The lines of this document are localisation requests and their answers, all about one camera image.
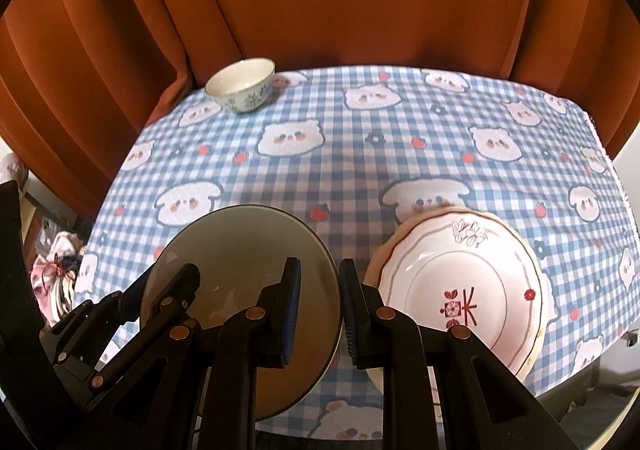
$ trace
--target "white plate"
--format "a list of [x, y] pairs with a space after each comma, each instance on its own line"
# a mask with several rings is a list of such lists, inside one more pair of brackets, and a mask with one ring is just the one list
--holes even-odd
[[[542, 349], [553, 305], [545, 279], [531, 248], [502, 220], [449, 207], [403, 223], [377, 250], [365, 283], [417, 324], [469, 327], [523, 380]], [[381, 388], [382, 373], [369, 375]], [[431, 369], [430, 379], [438, 405]]]
[[293, 352], [285, 369], [258, 369], [257, 419], [302, 400], [334, 357], [342, 325], [338, 274], [327, 248], [296, 217], [276, 208], [222, 208], [190, 224], [164, 249], [146, 283], [140, 325], [153, 299], [186, 263], [200, 270], [200, 288], [187, 313], [203, 328], [255, 305], [263, 287], [280, 281], [288, 256], [302, 267]]

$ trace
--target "bear face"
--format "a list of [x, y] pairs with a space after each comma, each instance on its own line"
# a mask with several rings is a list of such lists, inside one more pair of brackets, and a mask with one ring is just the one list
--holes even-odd
[[604, 346], [604, 336], [600, 335], [591, 340], [580, 340], [575, 347], [574, 369], [571, 376], [593, 363], [601, 354]]
[[508, 102], [503, 105], [516, 123], [524, 126], [536, 126], [540, 123], [540, 116], [522, 102]]
[[496, 161], [516, 161], [522, 157], [520, 147], [502, 128], [469, 128], [478, 153]]
[[395, 208], [396, 220], [402, 223], [414, 214], [437, 206], [465, 206], [461, 196], [469, 194], [469, 188], [454, 179], [415, 179], [400, 181], [383, 190], [380, 202]]
[[634, 262], [633, 253], [629, 248], [625, 248], [622, 252], [622, 258], [618, 267], [618, 275], [625, 285], [625, 290], [629, 291], [631, 281], [636, 276], [636, 264]]
[[424, 81], [430, 86], [454, 93], [463, 93], [469, 88], [469, 84], [462, 76], [448, 71], [429, 70]]
[[309, 437], [351, 441], [382, 439], [382, 409], [353, 406], [344, 400], [331, 401]]
[[347, 89], [344, 93], [344, 102], [353, 110], [375, 110], [398, 104], [400, 96], [382, 84], [365, 85]]
[[151, 140], [134, 145], [129, 151], [127, 159], [124, 160], [124, 163], [120, 167], [120, 170], [128, 172], [129, 170], [133, 170], [145, 164], [149, 159], [151, 159], [151, 154], [155, 144], [156, 140]]
[[76, 293], [93, 292], [95, 270], [98, 268], [98, 256], [93, 253], [87, 253], [82, 258], [78, 277], [76, 278]]
[[596, 194], [587, 186], [576, 186], [569, 192], [569, 205], [575, 208], [583, 221], [595, 221], [600, 216], [600, 204]]
[[598, 174], [604, 173], [607, 169], [607, 166], [600, 159], [600, 156], [596, 154], [596, 151], [592, 148], [581, 148], [583, 156], [587, 159], [587, 163], [589, 163], [589, 168]]
[[222, 107], [213, 100], [189, 107], [183, 112], [180, 122], [178, 122], [178, 126], [190, 126], [203, 122], [207, 118], [215, 116], [220, 112], [220, 110], [222, 110]]
[[566, 106], [564, 101], [552, 94], [545, 93], [544, 95], [545, 103], [551, 107], [558, 114], [566, 114]]
[[222, 195], [215, 183], [197, 181], [175, 186], [156, 201], [158, 222], [164, 226], [186, 226], [213, 210], [213, 199]]
[[318, 120], [273, 123], [264, 128], [258, 142], [263, 156], [299, 156], [324, 144]]
[[298, 87], [306, 82], [306, 76], [295, 72], [276, 73], [273, 75], [271, 85], [274, 89], [286, 89]]

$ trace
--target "curtain fold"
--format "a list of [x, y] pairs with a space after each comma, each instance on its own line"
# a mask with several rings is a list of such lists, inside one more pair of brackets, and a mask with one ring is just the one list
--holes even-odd
[[251, 56], [530, 84], [588, 110], [612, 156], [640, 118], [640, 26], [624, 0], [13, 0], [0, 136], [91, 217], [145, 124]]

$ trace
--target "white ceramic bowl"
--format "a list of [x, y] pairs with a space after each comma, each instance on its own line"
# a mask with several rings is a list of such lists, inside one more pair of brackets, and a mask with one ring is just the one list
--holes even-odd
[[204, 90], [225, 109], [250, 112], [260, 107], [271, 95], [275, 69], [275, 62], [268, 58], [241, 60], [214, 74]]

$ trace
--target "blue gingham tablecloth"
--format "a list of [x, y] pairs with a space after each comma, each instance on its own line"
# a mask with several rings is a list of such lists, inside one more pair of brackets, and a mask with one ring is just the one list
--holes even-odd
[[[640, 314], [639, 239], [612, 163], [578, 105], [488, 78], [388, 66], [276, 75], [236, 115], [202, 90], [148, 126], [102, 206], [76, 301], [125, 289], [189, 222], [260, 203], [309, 224], [361, 274], [396, 224], [449, 201], [492, 212], [535, 250], [554, 314], [526, 385], [541, 394]], [[136, 332], [123, 326], [122, 347]], [[315, 389], [260, 430], [380, 438], [382, 396], [341, 341]]]

